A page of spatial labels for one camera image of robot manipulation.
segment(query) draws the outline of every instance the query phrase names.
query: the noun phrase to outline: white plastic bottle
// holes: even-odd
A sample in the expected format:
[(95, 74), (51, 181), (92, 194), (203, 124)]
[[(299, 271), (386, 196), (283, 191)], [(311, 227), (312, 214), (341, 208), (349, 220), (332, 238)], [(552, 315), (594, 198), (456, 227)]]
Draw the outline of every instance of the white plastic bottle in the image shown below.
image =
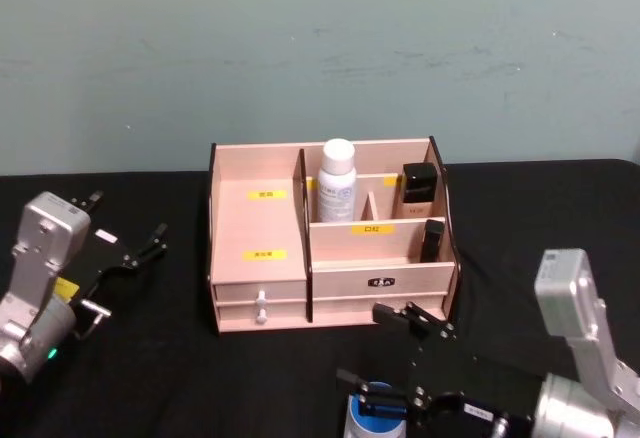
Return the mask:
[(355, 148), (350, 141), (336, 138), (322, 149), (318, 173), (318, 218), (321, 222), (353, 221), (356, 201)]

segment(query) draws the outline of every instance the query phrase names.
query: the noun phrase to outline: dark wood edge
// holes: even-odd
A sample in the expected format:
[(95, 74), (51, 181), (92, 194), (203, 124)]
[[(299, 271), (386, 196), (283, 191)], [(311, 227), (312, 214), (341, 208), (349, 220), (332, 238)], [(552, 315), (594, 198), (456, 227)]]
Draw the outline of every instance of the dark wood edge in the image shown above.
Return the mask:
[(212, 200), (211, 189), (213, 187), (213, 165), (215, 163), (215, 159), (216, 159), (216, 144), (212, 143), (211, 157), (209, 158), (209, 175), (207, 177), (207, 190), (208, 190), (207, 195), (209, 197), (209, 199), (207, 200), (207, 208), (208, 208), (207, 217), (209, 220), (207, 228), (209, 230), (209, 234), (208, 234), (209, 246), (207, 246), (207, 265), (205, 267), (205, 269), (207, 270), (207, 276), (205, 276), (205, 280), (207, 282), (207, 287), (209, 288), (209, 293), (211, 293), (211, 304), (213, 306), (213, 326), (215, 328), (216, 335), (220, 336), (220, 324), (218, 323), (215, 297), (213, 294), (213, 287), (211, 285), (211, 258), (213, 254), (213, 242), (211, 241), (211, 236), (215, 231), (211, 229), (211, 219), (212, 219), (211, 213), (213, 213), (213, 210), (211, 209), (211, 200)]
[(311, 268), (311, 241), (309, 231), (309, 196), (307, 194), (307, 164), (305, 161), (304, 149), (300, 148), (298, 155), (300, 164), (300, 186), (302, 187), (302, 214), (303, 214), (303, 245), (304, 245), (304, 266), (307, 275), (307, 321), (313, 323), (313, 270)]
[(457, 272), (457, 275), (458, 275), (457, 280), (455, 280), (455, 289), (449, 290), (449, 295), (453, 294), (453, 298), (451, 298), (451, 304), (449, 305), (449, 310), (443, 310), (445, 311), (445, 316), (447, 316), (447, 318), (451, 321), (451, 317), (455, 316), (458, 290), (460, 290), (460, 285), (462, 283), (462, 260), (460, 259), (460, 253), (458, 252), (455, 236), (453, 234), (453, 221), (451, 220), (451, 201), (449, 199), (449, 181), (447, 176), (447, 168), (444, 166), (442, 162), (442, 156), (440, 155), (440, 151), (438, 150), (438, 145), (436, 145), (436, 139), (433, 136), (429, 136), (429, 146), (433, 147), (433, 152), (436, 157), (436, 161), (438, 162), (438, 168), (440, 168), (440, 179), (442, 180), (442, 186), (444, 189), (444, 197), (445, 197), (445, 211), (446, 211), (446, 219), (448, 224), (447, 231), (449, 233), (449, 241), (451, 242), (451, 249), (453, 250), (453, 257), (455, 259), (456, 269), (454, 270), (454, 273)]

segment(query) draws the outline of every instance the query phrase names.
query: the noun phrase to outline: yellow label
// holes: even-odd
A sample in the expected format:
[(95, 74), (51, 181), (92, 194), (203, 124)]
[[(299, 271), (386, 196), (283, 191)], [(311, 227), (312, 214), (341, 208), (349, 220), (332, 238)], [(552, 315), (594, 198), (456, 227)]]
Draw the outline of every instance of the yellow label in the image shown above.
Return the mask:
[(78, 285), (70, 281), (65, 280), (62, 277), (58, 277), (56, 280), (56, 286), (54, 291), (56, 295), (62, 298), (65, 302), (69, 303), (73, 295), (80, 289)]
[(255, 250), (242, 254), (244, 261), (275, 261), (286, 260), (287, 250)]
[(250, 191), (249, 199), (254, 200), (282, 200), (287, 197), (286, 190)]
[(384, 186), (396, 186), (399, 182), (400, 182), (400, 179), (398, 175), (384, 177)]
[(393, 225), (354, 225), (351, 233), (354, 235), (391, 235), (395, 232)]

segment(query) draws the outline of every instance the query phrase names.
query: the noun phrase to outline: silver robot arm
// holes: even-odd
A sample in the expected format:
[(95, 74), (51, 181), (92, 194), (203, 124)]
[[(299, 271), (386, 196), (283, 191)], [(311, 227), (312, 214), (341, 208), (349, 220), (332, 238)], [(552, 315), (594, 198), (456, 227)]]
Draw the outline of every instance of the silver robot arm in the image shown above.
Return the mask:
[(640, 436), (640, 380), (616, 357), (586, 252), (547, 250), (535, 292), (547, 331), (571, 347), (581, 383), (547, 378), (533, 436)]
[(0, 371), (30, 382), (74, 327), (72, 309), (53, 290), (60, 270), (82, 248), (89, 225), (85, 211), (52, 193), (25, 206), (11, 282), (0, 302)]

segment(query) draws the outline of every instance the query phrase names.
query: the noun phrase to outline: drawer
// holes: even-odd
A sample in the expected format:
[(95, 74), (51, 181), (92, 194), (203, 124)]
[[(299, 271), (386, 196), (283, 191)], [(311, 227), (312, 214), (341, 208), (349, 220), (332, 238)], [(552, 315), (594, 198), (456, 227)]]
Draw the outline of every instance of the drawer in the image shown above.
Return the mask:
[(220, 313), (220, 320), (251, 320), (256, 324), (261, 309), (265, 311), (265, 323), (269, 322), (270, 318), (281, 317), (294, 317), (294, 318), (306, 318), (306, 302), (296, 301), (294, 303), (267, 303), (262, 308), (255, 304), (247, 305), (232, 305), (225, 303), (218, 303), (218, 312)]
[(306, 281), (273, 281), (262, 283), (241, 283), (237, 285), (216, 285), (218, 301), (255, 301), (258, 293), (264, 291), (267, 300), (306, 299)]
[(327, 268), (313, 272), (313, 297), (447, 293), (453, 263), (416, 263), (376, 268)]
[(313, 313), (314, 316), (328, 314), (328, 313), (368, 313), (367, 317), (370, 318), (373, 305), (376, 303), (382, 303), (387, 306), (391, 306), (395, 309), (404, 308), (407, 301), (413, 301), (420, 308), (425, 310), (433, 310), (442, 308), (442, 301), (444, 296), (406, 296), (402, 298), (393, 297), (371, 297), (371, 298), (357, 298), (351, 300), (345, 299), (326, 299), (318, 298), (313, 300)]

